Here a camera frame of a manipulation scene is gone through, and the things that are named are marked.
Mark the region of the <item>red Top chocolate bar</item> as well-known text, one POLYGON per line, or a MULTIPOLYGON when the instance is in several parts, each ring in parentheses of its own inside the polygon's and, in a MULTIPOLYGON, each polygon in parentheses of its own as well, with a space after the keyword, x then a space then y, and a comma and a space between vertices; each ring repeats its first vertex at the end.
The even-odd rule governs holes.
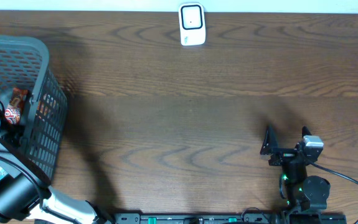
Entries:
POLYGON ((22 90, 19 88, 12 89, 12 95, 4 112, 4 116, 9 123, 19 124, 21 116, 24 112, 26 96, 28 93, 28 90, 22 90))

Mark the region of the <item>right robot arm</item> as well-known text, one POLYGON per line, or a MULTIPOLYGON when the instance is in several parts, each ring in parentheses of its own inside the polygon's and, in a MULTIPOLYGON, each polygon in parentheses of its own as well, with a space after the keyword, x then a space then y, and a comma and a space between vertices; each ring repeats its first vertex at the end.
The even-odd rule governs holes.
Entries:
POLYGON ((306 170, 318 160, 323 147, 321 138, 312 135, 306 126, 302 128, 302 139, 292 148, 280 147, 273 128, 266 128, 260 154, 270 156, 270 166, 281 167, 280 197, 287 200, 289 208, 295 212, 327 209, 330 183, 322 177, 308 175, 306 170))

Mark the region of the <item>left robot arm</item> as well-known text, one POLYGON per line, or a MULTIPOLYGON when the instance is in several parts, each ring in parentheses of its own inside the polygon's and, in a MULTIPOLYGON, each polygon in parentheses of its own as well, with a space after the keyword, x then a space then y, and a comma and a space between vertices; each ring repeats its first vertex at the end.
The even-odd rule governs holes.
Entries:
POLYGON ((35 219, 49 223, 114 223, 107 212, 86 200, 73 199, 0 137, 0 223, 35 219))

